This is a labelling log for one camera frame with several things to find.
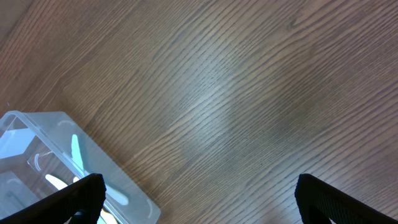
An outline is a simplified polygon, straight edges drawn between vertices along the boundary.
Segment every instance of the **plastic container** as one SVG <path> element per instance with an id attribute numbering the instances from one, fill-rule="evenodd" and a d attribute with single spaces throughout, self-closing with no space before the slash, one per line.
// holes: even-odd
<path id="1" fill-rule="evenodd" d="M 159 208 L 64 112 L 0 119 L 0 220 L 90 173 L 103 175 L 104 207 L 119 223 L 156 223 Z"/>

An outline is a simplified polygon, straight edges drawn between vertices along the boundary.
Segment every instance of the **black object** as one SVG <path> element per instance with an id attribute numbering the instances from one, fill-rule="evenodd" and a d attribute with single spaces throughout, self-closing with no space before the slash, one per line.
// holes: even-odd
<path id="1" fill-rule="evenodd" d="M 101 174 L 90 174 L 45 199 L 0 220 L 8 223 L 95 224 L 105 201 Z"/>
<path id="2" fill-rule="evenodd" d="M 310 174 L 298 178 L 295 197 L 304 224 L 398 224 Z"/>

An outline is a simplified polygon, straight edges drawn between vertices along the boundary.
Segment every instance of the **wooden table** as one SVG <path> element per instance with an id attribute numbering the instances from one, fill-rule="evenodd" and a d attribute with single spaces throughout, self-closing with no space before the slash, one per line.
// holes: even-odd
<path id="1" fill-rule="evenodd" d="M 66 112 L 159 223 L 300 223 L 304 172 L 398 218 L 397 1 L 0 2 L 0 116 Z"/>

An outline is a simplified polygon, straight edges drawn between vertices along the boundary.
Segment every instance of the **brown wooden surface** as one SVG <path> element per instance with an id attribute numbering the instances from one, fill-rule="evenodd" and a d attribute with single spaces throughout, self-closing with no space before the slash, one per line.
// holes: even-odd
<path id="1" fill-rule="evenodd" d="M 398 218 L 397 7 L 33 0 L 1 42 L 0 115 L 65 111 L 159 223 L 300 223 L 303 172 Z"/>

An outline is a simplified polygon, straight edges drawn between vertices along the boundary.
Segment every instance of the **transparent organizer box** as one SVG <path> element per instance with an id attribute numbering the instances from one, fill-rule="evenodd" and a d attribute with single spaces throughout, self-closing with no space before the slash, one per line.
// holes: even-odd
<path id="1" fill-rule="evenodd" d="M 0 220 L 90 173 L 106 184 L 98 223 L 156 223 L 159 208 L 64 112 L 0 119 Z"/>

